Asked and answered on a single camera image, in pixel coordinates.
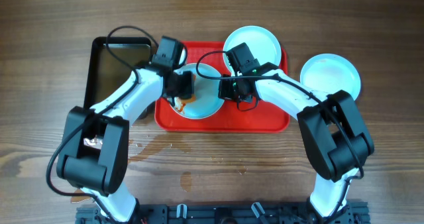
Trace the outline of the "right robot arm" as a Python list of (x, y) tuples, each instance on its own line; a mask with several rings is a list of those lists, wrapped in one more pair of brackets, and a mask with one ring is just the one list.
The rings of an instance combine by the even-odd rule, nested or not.
[(307, 158), (317, 173), (309, 203), (323, 222), (336, 219), (346, 205), (353, 180), (374, 152), (374, 141), (352, 96), (343, 90), (316, 91), (288, 77), (277, 65), (260, 64), (246, 43), (226, 51), (234, 71), (222, 76), (232, 99), (253, 96), (279, 107), (299, 124)]

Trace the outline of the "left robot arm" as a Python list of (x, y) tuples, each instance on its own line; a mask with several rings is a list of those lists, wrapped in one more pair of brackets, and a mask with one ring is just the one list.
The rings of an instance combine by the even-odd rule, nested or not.
[(66, 117), (64, 136), (46, 169), (51, 190), (52, 169), (59, 178), (94, 200), (109, 223), (144, 223), (139, 201), (123, 182), (128, 166), (130, 126), (162, 97), (193, 94), (191, 72), (177, 74), (187, 59), (184, 43), (167, 36), (151, 59), (139, 65), (118, 61), (130, 69), (127, 80), (109, 97), (86, 109), (75, 106)]

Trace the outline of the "orange green scrub sponge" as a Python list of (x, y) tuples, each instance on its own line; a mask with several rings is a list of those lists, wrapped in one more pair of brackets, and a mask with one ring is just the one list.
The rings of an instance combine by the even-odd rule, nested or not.
[(184, 112), (184, 107), (189, 104), (189, 103), (193, 103), (196, 100), (195, 95), (193, 94), (190, 98), (181, 98), (181, 97), (177, 97), (176, 98), (176, 111), (179, 113), (183, 113)]

